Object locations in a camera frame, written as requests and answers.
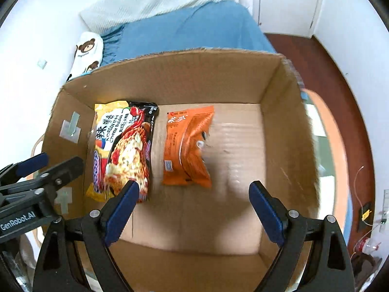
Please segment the green white checkered cloth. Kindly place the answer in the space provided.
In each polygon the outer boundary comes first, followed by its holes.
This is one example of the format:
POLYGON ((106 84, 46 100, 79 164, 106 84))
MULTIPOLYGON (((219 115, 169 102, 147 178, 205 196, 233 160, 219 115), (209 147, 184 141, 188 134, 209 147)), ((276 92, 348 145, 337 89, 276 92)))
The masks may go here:
POLYGON ((318 171, 318 218, 332 214, 349 241, 353 205, 349 190, 349 170, 344 140, 337 122, 324 100, 314 91, 301 90, 312 130, 318 171))

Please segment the black yellow ramen noodle packet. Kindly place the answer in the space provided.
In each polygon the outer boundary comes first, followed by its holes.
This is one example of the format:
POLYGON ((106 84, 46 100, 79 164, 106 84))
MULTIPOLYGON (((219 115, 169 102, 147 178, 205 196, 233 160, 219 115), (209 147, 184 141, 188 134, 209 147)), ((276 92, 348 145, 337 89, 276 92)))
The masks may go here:
POLYGON ((151 181, 152 137, 159 113, 155 103, 113 101, 94 106, 93 176, 86 196, 105 202, 119 195, 129 181, 146 201, 151 181))

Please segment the orange snack packet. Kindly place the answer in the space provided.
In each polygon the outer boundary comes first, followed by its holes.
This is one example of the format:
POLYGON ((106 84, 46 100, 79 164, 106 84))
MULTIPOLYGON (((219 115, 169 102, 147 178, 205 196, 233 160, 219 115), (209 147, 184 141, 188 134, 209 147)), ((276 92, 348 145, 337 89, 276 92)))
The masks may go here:
POLYGON ((163 184, 169 186, 212 186, 203 160, 214 107, 206 106, 168 113, 164 148, 163 184))

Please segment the brown cardboard box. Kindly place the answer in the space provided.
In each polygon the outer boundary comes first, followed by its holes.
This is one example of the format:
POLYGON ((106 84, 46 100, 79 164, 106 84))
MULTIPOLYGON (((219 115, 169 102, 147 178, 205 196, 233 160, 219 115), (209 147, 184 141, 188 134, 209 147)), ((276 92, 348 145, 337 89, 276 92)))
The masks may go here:
POLYGON ((195 49, 116 62, 67 82, 44 136, 51 165, 79 156, 84 174, 71 183, 68 217, 99 204, 86 197, 92 182, 94 106, 148 101, 159 107, 154 127, 152 182, 111 245, 135 291, 253 291, 278 247, 248 199, 261 181, 285 207, 306 217, 318 210, 317 168, 298 77, 282 55, 195 49), (210 188, 165 186, 167 114, 213 106, 203 148, 210 188))

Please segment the white bear print pillow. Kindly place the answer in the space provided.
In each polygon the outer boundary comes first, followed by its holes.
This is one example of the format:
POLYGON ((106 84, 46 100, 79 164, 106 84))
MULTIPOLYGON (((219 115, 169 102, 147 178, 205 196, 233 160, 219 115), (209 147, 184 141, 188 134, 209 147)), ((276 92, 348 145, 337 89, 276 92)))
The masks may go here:
POLYGON ((104 42, 99 34, 83 32, 74 52, 74 61, 67 81, 97 69, 102 62, 104 42))

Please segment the blue bed sheet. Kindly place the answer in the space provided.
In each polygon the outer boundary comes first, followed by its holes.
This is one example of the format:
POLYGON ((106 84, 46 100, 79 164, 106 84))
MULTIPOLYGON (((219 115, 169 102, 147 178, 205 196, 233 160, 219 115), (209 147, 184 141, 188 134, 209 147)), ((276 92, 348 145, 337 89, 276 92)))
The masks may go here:
POLYGON ((247 9, 234 1, 206 3, 106 30, 102 66, 149 54, 195 48, 276 50, 247 9))

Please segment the white closet door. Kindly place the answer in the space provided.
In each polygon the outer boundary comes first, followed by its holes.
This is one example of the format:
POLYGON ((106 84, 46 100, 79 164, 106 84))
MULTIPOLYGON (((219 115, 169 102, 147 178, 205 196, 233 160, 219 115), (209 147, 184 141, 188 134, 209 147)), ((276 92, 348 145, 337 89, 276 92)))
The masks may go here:
POLYGON ((266 34, 309 37, 318 0, 259 0, 258 24, 266 34))

